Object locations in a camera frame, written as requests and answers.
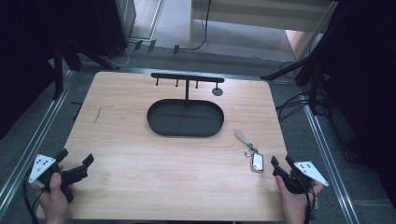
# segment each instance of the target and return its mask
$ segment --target keychain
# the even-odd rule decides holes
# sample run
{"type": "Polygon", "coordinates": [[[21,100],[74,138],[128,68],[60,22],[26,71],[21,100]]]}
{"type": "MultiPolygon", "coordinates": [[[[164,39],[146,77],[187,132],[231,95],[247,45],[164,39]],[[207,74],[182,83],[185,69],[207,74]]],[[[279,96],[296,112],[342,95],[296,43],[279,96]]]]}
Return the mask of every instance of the keychain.
{"type": "Polygon", "coordinates": [[[251,144],[248,139],[244,136],[244,134],[239,131],[238,129],[235,130],[235,135],[238,137],[239,140],[241,140],[243,143],[245,143],[249,149],[245,151],[245,156],[246,157],[251,157],[251,165],[250,168],[254,172],[262,172],[264,169],[264,159],[262,157],[262,154],[259,153],[259,150],[251,144]]]}

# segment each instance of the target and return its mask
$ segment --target gray carpet floor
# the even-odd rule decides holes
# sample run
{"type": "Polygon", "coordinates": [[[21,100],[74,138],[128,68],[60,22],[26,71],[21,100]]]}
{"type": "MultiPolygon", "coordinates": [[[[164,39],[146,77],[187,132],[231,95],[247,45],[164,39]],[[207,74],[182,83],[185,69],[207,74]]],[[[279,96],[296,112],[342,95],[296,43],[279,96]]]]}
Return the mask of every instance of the gray carpet floor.
{"type": "MultiPolygon", "coordinates": [[[[181,51],[179,54],[174,54],[171,49],[155,49],[148,53],[145,47],[139,51],[130,49],[129,54],[130,61],[120,68],[120,72],[130,72],[135,68],[149,68],[216,73],[223,74],[225,77],[241,79],[259,79],[260,76],[274,73],[279,69],[279,66],[283,65],[283,62],[199,51],[181,51]]],[[[121,53],[111,60],[115,63],[124,63],[126,56],[121,53]]],[[[53,155],[63,148],[74,124],[73,117],[79,108],[79,105],[74,105],[72,102],[83,102],[94,75],[104,70],[92,61],[83,60],[83,63],[82,70],[75,74],[72,88],[38,150],[41,154],[53,155]]],[[[282,105],[299,93],[299,87],[294,85],[293,80],[288,77],[282,77],[270,83],[275,105],[282,105]]],[[[0,141],[1,186],[10,176],[13,167],[49,108],[53,91],[53,85],[43,91],[9,134],[0,141]]],[[[382,189],[376,173],[363,164],[346,161],[343,146],[337,138],[331,121],[326,117],[318,117],[318,119],[361,223],[394,223],[396,212],[382,189]]],[[[297,161],[312,161],[324,177],[330,181],[304,110],[289,117],[280,126],[288,153],[297,161]]],[[[29,195],[33,201],[32,192],[29,192],[29,195]]],[[[30,223],[29,214],[22,200],[21,188],[18,189],[0,222],[30,223]]],[[[73,223],[114,223],[114,221],[73,220],[73,223]]],[[[316,218],[311,223],[346,223],[332,183],[320,194],[316,218]]]]}

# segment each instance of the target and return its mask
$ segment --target wooden tabletop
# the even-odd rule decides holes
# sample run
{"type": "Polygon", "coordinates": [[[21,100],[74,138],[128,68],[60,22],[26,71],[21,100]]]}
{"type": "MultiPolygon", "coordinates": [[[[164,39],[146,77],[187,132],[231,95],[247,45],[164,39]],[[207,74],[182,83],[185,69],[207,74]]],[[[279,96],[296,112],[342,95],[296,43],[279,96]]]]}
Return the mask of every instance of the wooden tabletop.
{"type": "MultiPolygon", "coordinates": [[[[183,99],[185,83],[150,75],[98,73],[65,148],[65,170],[95,161],[88,177],[75,184],[72,218],[131,220],[281,220],[271,157],[286,167],[286,149],[269,85],[226,79],[195,82],[190,99],[207,100],[224,112],[211,137],[165,137],[147,121],[161,99],[183,99]],[[234,136],[241,130],[264,156],[263,173],[250,170],[248,149],[234,136]]],[[[43,217],[41,209],[37,211],[43,217]]]]}

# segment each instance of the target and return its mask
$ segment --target table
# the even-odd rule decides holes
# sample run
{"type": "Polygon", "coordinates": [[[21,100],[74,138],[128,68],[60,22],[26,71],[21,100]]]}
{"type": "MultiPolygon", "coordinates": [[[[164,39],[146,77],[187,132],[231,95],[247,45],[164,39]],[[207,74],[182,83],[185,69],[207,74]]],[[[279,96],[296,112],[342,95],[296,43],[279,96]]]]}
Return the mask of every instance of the table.
{"type": "MultiPolygon", "coordinates": [[[[95,161],[76,183],[72,218],[131,220],[281,220],[271,157],[287,167],[285,144],[269,85],[226,79],[190,89],[190,99],[216,103],[224,112],[219,133],[206,138],[154,133],[147,111],[163,98],[184,98],[184,82],[149,75],[98,73],[65,144],[65,169],[95,161]],[[263,173],[250,171],[241,130],[264,156],[263,173]]],[[[41,209],[37,210],[43,217],[41,209]]]]}
{"type": "MultiPolygon", "coordinates": [[[[193,20],[206,19],[208,2],[192,0],[190,43],[193,20]]],[[[336,6],[337,2],[327,0],[212,0],[208,19],[286,30],[298,61],[318,34],[326,31],[336,6]]]]}

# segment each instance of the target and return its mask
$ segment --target hand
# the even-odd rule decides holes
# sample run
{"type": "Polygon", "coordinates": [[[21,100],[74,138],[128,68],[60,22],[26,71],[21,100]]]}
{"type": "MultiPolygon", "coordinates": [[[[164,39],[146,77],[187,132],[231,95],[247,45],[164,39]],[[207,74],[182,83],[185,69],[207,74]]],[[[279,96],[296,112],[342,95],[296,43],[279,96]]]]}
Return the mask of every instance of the hand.
{"type": "MultiPolygon", "coordinates": [[[[304,223],[305,221],[305,209],[307,207],[307,201],[305,194],[293,194],[286,189],[285,182],[283,182],[282,177],[276,176],[276,184],[279,188],[280,197],[282,199],[282,210],[285,222],[287,224],[293,223],[304,223]]],[[[324,186],[318,181],[315,181],[312,187],[315,195],[319,195],[323,190],[324,186]]],[[[308,193],[311,205],[314,202],[314,195],[308,193]]]]}
{"type": "Polygon", "coordinates": [[[35,190],[35,196],[39,198],[40,204],[46,214],[47,224],[65,224],[70,218],[69,203],[61,192],[62,178],[59,173],[52,174],[49,182],[50,193],[44,191],[36,184],[31,184],[35,190]]]}

